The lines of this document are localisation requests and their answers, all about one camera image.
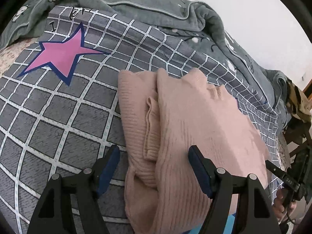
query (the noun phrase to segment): finger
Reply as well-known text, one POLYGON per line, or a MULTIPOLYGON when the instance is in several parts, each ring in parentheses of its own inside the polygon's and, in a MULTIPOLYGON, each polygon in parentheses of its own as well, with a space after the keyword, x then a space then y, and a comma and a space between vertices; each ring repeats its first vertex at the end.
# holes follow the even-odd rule
POLYGON ((285 208, 284 206, 282 205, 282 203, 274 203, 273 204, 273 208, 275 208, 276 210, 278 210, 279 212, 284 212, 285 208))
POLYGON ((289 209, 295 210, 296 207, 297 207, 297 202, 296 201, 292 201, 291 204, 290 204, 289 209))
POLYGON ((278 189, 277 190, 277 192, 276 192, 276 196, 277 196, 277 198, 279 198, 279 199, 283 199, 283 188, 280 188, 280 189, 278 189))
POLYGON ((279 220, 282 219, 282 218, 284 217, 283 213, 281 213, 281 212, 280 212, 278 209, 276 209, 276 208, 273 208, 273 212, 274 212, 276 218, 279 219, 279 220))
POLYGON ((282 202, 281 199, 279 199, 279 198, 276 197, 276 198, 273 200, 273 205, 275 205, 276 207, 279 207, 279 206, 283 205, 283 202, 282 202))
POLYGON ((288 190, 286 188, 280 188, 277 190, 276 196, 280 199, 283 199, 284 197, 286 197, 287 193, 288 190))

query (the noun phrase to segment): bed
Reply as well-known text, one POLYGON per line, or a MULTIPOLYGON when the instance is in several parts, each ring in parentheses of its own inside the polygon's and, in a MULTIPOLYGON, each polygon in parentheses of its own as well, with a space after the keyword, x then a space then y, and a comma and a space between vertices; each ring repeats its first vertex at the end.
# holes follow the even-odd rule
MULTIPOLYGON (((133 233, 123 201, 128 163, 117 94, 122 69, 165 68, 180 78, 199 68, 209 83, 224 84, 236 98, 239 110, 260 131, 271 161, 283 168, 276 136, 288 113, 275 105, 264 69, 201 1, 29 0, 8 24, 1 47, 6 66, 0 78, 0 211, 16 233, 27 232, 54 173, 78 173, 112 144, 120 147, 121 161, 99 206, 111 234, 133 233), (62 43, 81 25, 84 46, 105 54, 80 56, 70 79, 49 65, 27 72, 42 42, 62 43)), ((271 200, 280 183, 275 176, 270 179, 271 200)), ((72 208, 77 233, 83 233, 74 197, 72 208)))

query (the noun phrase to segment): navy star outline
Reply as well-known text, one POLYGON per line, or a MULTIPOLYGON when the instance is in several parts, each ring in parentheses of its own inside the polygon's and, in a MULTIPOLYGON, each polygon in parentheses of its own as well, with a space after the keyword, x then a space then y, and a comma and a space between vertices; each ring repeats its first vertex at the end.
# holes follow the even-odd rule
POLYGON ((79 53, 79 54, 76 54, 73 62, 72 62, 72 65, 71 65, 71 69, 69 71, 69 74, 68 76, 64 76, 59 70, 57 67, 54 66, 54 64, 52 62, 47 62, 47 63, 44 63, 42 64, 41 66, 38 66, 38 67, 35 67, 29 71, 26 71, 26 69, 32 64, 32 62, 34 62, 35 59, 37 59, 37 57, 45 50, 45 47, 43 46, 43 43, 66 43, 67 41, 71 40, 77 33, 78 31, 81 29, 81 43, 80 43, 80 46, 81 47, 84 47, 84 48, 87 48, 87 49, 92 49, 92 50, 96 50, 96 51, 99 51, 101 52, 102 54, 105 54, 105 55, 109 55, 110 53, 107 53, 107 52, 104 52, 104 51, 100 51, 100 50, 97 50, 97 49, 94 49, 94 48, 90 48, 90 47, 85 47, 84 46, 84 43, 85 43, 85 29, 83 27, 83 24, 82 22, 79 24, 79 26, 77 27, 77 29, 74 31, 74 33, 68 38, 66 39, 65 41, 39 41, 39 45, 41 47, 41 51, 35 56, 34 59, 31 60, 31 62, 27 65, 27 67, 18 75, 18 77, 21 77, 21 76, 24 76, 30 72, 33 72, 37 69, 40 69, 42 67, 45 67, 45 66, 49 66, 51 68, 51 70, 67 85, 67 86, 70 86, 70 83, 71 83, 71 79, 74 75, 74 71, 76 69, 76 65, 78 63, 78 59, 81 55, 85 55, 85 54, 94 54, 94 53, 79 53))

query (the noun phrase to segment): white wall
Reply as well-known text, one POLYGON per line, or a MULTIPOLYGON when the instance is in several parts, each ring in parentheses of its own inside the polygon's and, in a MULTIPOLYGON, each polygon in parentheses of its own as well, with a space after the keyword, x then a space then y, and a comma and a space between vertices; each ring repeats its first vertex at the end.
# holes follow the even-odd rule
POLYGON ((312 44, 280 0, 202 1, 220 15, 227 32, 259 65, 281 70, 301 89, 309 83, 312 44))

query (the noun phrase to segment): pink sweater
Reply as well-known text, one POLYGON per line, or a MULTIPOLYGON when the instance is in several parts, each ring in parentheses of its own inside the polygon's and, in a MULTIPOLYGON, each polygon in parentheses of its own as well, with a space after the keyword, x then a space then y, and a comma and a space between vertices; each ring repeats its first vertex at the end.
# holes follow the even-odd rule
POLYGON ((216 167, 254 173, 267 186, 269 151, 259 131, 225 87, 208 84, 200 70, 181 79, 164 69, 121 71, 118 95, 129 155, 125 210, 136 234, 180 234, 204 221, 211 200, 188 162, 191 145, 216 167))

